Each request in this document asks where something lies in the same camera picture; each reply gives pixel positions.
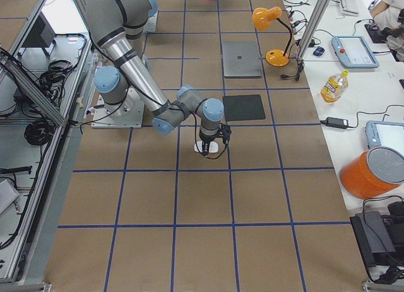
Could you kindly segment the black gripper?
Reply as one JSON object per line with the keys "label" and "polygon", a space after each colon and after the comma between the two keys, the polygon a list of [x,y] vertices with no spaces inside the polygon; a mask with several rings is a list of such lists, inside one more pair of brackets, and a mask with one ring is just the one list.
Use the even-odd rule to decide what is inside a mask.
{"label": "black gripper", "polygon": [[203,156],[208,156],[209,151],[210,151],[210,143],[213,142],[215,140],[215,138],[217,137],[217,131],[218,131],[217,129],[208,130],[208,129],[205,129],[204,127],[201,127],[199,129],[199,138],[200,138],[200,140],[202,140],[201,154]]}

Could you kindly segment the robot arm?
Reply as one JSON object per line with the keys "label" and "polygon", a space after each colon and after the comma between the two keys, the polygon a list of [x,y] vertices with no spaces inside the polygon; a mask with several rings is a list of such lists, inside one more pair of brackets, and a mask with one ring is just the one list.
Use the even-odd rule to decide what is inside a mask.
{"label": "robot arm", "polygon": [[86,24],[96,45],[104,49],[121,76],[136,90],[153,114],[153,127],[167,135],[189,115],[200,118],[197,152],[207,157],[210,144],[217,138],[224,145],[231,129],[221,122],[224,106],[216,98],[205,98],[197,89],[182,86],[177,99],[170,102],[147,70],[136,46],[143,26],[158,10],[157,0],[87,0]]}

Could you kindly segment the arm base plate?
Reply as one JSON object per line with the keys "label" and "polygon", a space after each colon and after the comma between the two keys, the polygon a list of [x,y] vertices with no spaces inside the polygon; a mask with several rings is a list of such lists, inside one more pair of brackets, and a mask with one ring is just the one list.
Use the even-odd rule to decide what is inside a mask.
{"label": "arm base plate", "polygon": [[101,94],[98,96],[98,103],[103,107],[95,110],[91,123],[94,129],[141,128],[145,104],[134,88],[128,89],[122,103],[105,103]]}
{"label": "arm base plate", "polygon": [[155,14],[148,18],[148,21],[143,27],[143,31],[145,33],[155,33],[157,29],[157,19],[158,19],[158,11]]}

